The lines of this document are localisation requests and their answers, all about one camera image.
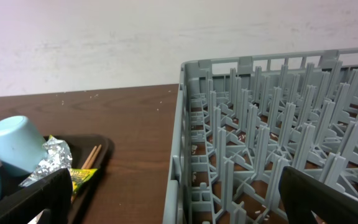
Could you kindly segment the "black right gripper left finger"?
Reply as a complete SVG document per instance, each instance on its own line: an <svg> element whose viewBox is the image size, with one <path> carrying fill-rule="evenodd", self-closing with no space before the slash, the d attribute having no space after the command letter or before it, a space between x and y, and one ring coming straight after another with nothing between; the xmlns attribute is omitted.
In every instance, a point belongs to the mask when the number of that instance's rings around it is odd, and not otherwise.
<svg viewBox="0 0 358 224"><path fill-rule="evenodd" d="M0 223L29 223L45 209L50 223L67 223L73 184L68 169L59 169L0 201Z"/></svg>

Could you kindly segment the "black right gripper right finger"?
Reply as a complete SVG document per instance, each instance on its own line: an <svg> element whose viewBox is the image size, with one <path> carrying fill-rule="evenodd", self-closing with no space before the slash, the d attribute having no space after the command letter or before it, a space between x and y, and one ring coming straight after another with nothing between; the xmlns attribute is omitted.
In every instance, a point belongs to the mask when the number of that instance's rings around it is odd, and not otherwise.
<svg viewBox="0 0 358 224"><path fill-rule="evenodd" d="M289 223L358 223L358 201L290 167L283 168L280 197Z"/></svg>

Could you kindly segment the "grey dishwasher rack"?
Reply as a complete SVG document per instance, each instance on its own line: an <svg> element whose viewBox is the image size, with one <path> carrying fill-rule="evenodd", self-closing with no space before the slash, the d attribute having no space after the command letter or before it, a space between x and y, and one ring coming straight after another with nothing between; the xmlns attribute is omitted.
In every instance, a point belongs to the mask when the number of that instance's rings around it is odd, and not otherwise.
<svg viewBox="0 0 358 224"><path fill-rule="evenodd" d="M181 65L164 223L286 219L286 166L358 203L358 48Z"/></svg>

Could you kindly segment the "yellow green snack wrapper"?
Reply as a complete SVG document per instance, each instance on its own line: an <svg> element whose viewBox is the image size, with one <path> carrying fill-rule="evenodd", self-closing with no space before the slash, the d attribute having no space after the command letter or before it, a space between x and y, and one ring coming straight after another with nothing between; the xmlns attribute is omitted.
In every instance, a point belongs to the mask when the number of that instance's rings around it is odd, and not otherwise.
<svg viewBox="0 0 358 224"><path fill-rule="evenodd" d="M97 169L69 169L73 186L73 195L76 195L81 186L89 181Z"/></svg>

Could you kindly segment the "crumpled aluminium foil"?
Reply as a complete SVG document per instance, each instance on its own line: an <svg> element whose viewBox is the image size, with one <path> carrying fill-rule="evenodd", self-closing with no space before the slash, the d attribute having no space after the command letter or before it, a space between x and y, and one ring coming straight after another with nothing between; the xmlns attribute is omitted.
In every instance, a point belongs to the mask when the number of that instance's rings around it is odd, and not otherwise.
<svg viewBox="0 0 358 224"><path fill-rule="evenodd" d="M71 168L73 157L66 141L50 135L42 147L47 152L46 157L39 162L33 173L19 184L20 187L28 187L59 169Z"/></svg>

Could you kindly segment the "light blue plastic cup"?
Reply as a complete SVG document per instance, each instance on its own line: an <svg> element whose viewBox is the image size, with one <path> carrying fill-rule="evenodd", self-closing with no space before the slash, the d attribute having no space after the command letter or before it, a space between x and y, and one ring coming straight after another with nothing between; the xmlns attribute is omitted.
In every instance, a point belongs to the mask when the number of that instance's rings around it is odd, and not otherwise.
<svg viewBox="0 0 358 224"><path fill-rule="evenodd" d="M26 116L0 120L0 161L13 177L29 175L47 155L46 143L33 122Z"/></svg>

